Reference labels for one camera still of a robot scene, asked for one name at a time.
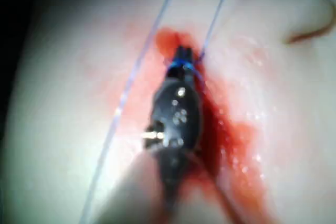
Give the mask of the right arm needle driver jaw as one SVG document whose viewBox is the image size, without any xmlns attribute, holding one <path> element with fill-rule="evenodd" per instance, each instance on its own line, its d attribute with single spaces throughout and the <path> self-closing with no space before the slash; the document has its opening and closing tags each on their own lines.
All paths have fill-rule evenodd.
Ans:
<svg viewBox="0 0 336 224">
<path fill-rule="evenodd" d="M 188 82 L 195 82 L 195 70 L 194 70 L 194 59 L 193 59 L 193 51 L 192 48 L 185 48 L 185 79 Z"/>
<path fill-rule="evenodd" d="M 184 56 L 184 47 L 178 46 L 174 54 L 174 57 L 167 68 L 166 71 L 167 78 L 179 77 L 180 68 L 183 66 L 183 56 Z"/>
</svg>

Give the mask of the right arm needle driver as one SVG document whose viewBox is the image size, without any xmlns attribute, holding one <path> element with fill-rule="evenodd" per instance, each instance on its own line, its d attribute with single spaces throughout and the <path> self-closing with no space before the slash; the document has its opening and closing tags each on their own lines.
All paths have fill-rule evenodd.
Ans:
<svg viewBox="0 0 336 224">
<path fill-rule="evenodd" d="M 200 96 L 194 83 L 167 78 L 155 93 L 150 121 L 142 133 L 149 150 L 196 149 L 202 133 Z"/>
</svg>

